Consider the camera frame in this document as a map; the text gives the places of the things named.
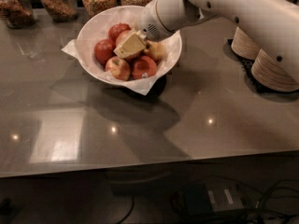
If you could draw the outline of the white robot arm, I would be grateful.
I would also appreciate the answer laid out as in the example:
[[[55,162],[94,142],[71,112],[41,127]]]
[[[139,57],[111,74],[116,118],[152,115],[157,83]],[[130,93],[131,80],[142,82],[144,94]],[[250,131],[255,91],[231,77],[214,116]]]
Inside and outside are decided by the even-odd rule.
[[[216,16],[236,24],[299,80],[299,6],[286,0],[153,0],[142,8],[135,28],[152,41],[162,41]]]

